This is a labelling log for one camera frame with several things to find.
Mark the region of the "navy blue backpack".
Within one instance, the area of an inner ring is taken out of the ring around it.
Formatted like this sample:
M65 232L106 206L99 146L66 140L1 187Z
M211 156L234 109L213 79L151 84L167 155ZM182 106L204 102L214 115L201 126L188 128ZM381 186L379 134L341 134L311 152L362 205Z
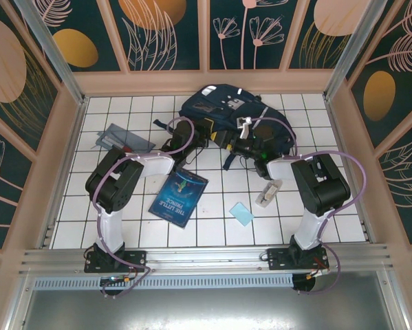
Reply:
M271 126L280 134L291 133L293 135L292 140L294 141L293 147L295 147L296 135L292 130L291 124L281 112L263 103L261 96L255 96L242 88L232 85L218 84L203 87L182 104L178 113L181 117L189 119L187 122L191 126L191 135L187 144L192 141L194 136L193 121L210 118L215 121L214 132L236 131L241 133L237 128L237 118L251 117L251 130L258 126ZM153 123L173 134L172 130L174 128L169 127L167 124L159 120L154 120ZM226 158L223 165L225 171L230 168L235 157L230 154ZM175 163L173 168L176 170L185 164Z

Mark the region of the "small clear plastic case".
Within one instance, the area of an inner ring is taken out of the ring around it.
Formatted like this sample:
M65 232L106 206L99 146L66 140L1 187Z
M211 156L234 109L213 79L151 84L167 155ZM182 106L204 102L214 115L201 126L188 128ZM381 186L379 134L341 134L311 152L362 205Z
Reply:
M262 192L256 198L255 203L262 208L266 208L276 197L281 186L282 181L280 179L269 181Z

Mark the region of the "clear pencil case with markers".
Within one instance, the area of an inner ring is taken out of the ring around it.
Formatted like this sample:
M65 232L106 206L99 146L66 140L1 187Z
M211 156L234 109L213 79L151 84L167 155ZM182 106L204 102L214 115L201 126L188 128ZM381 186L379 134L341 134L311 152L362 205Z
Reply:
M96 145L106 150L113 147L128 153L148 153L155 144L115 124L110 124L104 132L98 132Z

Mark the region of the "blue Little Prince book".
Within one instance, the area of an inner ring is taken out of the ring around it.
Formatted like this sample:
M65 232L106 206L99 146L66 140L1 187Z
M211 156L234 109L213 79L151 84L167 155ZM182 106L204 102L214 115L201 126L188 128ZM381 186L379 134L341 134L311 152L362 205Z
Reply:
M149 212L185 228L207 185L207 179L184 168L177 169L168 176Z

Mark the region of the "light blue card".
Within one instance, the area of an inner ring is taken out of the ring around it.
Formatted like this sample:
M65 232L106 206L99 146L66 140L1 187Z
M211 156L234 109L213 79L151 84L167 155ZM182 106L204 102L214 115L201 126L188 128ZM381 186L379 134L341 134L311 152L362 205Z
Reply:
M251 211L249 211L249 209L247 209L241 202L236 203L229 210L229 213L243 226L247 226L254 219L254 215Z

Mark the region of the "metal side slide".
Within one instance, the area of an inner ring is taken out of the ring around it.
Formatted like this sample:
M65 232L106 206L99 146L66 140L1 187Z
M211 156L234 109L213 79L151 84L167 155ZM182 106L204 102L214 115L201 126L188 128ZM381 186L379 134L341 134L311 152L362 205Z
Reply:
M53 220L46 225L45 231L41 238L39 249L41 250L50 249L50 246L52 242L54 241L55 229L56 229L56 220Z
M375 235L373 234L373 230L371 226L364 220L360 221L362 226L362 231L365 237L365 240L370 243L375 243Z

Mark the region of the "grey sheet metal panel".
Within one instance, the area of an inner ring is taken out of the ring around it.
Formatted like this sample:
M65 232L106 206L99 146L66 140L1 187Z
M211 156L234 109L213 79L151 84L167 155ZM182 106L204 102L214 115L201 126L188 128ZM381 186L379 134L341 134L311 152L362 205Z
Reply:
M346 273L327 293L285 287L36 291L23 330L395 330L376 275Z

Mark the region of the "aluminium mounting rail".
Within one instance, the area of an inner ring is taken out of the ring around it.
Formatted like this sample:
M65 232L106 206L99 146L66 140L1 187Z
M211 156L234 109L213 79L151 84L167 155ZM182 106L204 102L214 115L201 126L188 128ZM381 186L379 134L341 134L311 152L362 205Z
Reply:
M330 243L329 268L336 269L333 254L344 272L377 271L393 267L385 244ZM146 264L152 275L254 274L268 272L260 256L266 245L241 247L160 247L147 248ZM83 249L42 249L24 252L20 274L32 276L84 276Z

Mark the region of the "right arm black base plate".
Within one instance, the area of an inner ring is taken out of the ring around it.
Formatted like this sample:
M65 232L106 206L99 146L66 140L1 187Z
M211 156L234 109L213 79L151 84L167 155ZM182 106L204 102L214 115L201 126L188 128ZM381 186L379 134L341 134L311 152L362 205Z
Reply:
M290 248L267 249L270 270L328 270L327 251L321 245L311 250L291 252Z

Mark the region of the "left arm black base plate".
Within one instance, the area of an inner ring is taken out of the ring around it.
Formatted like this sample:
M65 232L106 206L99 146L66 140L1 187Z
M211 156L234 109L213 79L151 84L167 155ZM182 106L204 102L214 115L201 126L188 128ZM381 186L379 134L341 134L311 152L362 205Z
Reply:
M146 265L146 252L145 251L124 251L123 254L119 254L118 258L136 265ZM131 269L128 265L120 263L116 259L112 258L109 254L100 251L90 251L86 254L84 272L85 273L126 273Z

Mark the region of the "aluminium corner post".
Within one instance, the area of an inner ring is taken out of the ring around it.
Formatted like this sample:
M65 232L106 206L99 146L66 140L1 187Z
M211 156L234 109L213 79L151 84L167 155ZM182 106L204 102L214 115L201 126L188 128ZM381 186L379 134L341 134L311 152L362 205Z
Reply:
M43 46L58 75L71 93L73 99L82 105L85 95L79 87L74 75L57 47L50 31L42 21L32 0L14 0L20 13L24 16L38 42Z
M345 49L340 55L329 82L323 92L326 102L330 103L332 101L332 98L342 85L347 72L351 68L366 40L371 34L375 24L382 15L386 3L387 0L370 0L354 32L349 38Z

